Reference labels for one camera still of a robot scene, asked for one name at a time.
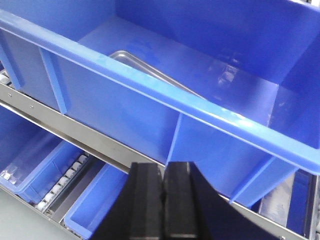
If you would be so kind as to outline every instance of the metal tray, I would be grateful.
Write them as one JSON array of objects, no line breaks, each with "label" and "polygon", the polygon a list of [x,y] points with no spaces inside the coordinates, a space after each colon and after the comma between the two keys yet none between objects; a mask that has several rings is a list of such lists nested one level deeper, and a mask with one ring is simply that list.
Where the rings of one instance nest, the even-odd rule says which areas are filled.
[{"label": "metal tray", "polygon": [[145,63],[144,61],[140,60],[136,56],[132,55],[131,53],[124,51],[124,50],[119,50],[114,53],[112,53],[110,58],[115,59],[123,64],[126,64],[132,68],[135,68],[145,74],[148,74],[150,76],[155,77],[156,79],[159,79],[161,81],[164,81],[168,84],[171,84],[177,88],[180,88],[188,93],[191,93],[193,95],[196,95],[202,99],[205,99],[201,95],[197,94],[196,92],[192,91],[190,88],[182,85],[180,82],[172,79],[171,77],[163,74],[153,66],[150,66],[149,64]]}]

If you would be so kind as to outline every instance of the blue storage bin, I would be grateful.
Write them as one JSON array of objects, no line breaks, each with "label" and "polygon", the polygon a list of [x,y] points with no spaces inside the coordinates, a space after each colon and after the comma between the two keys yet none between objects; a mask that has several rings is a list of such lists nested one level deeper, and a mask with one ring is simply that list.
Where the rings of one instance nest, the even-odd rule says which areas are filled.
[{"label": "blue storage bin", "polygon": [[[2,0],[16,89],[251,206],[320,173],[320,11],[291,0]],[[190,94],[110,57],[127,51]]]},{"label": "blue storage bin", "polygon": [[[97,162],[94,167],[101,168],[103,164]],[[114,204],[127,177],[126,173],[104,164],[65,215],[64,224],[83,239],[89,239]]]},{"label": "blue storage bin", "polygon": [[0,184],[37,204],[81,150],[0,106]]}]

